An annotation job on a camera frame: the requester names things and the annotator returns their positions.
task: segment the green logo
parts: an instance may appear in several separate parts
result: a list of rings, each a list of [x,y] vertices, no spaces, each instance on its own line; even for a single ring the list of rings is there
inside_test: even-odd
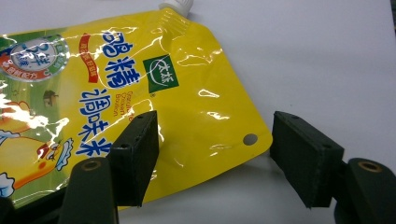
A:
[[[149,93],[178,86],[175,68],[169,55],[147,59],[143,64],[148,75]]]

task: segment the round logo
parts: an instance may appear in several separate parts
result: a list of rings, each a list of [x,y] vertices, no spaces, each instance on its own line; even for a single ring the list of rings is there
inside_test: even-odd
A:
[[[42,81],[59,74],[69,56],[60,35],[40,37],[0,52],[0,71],[19,81]]]

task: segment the plastic packaging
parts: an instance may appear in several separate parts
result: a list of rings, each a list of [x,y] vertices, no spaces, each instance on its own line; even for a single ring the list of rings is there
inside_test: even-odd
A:
[[[0,195],[19,207],[104,157],[157,110],[160,156],[145,201],[262,154],[272,136],[223,49],[172,8],[0,37]]]

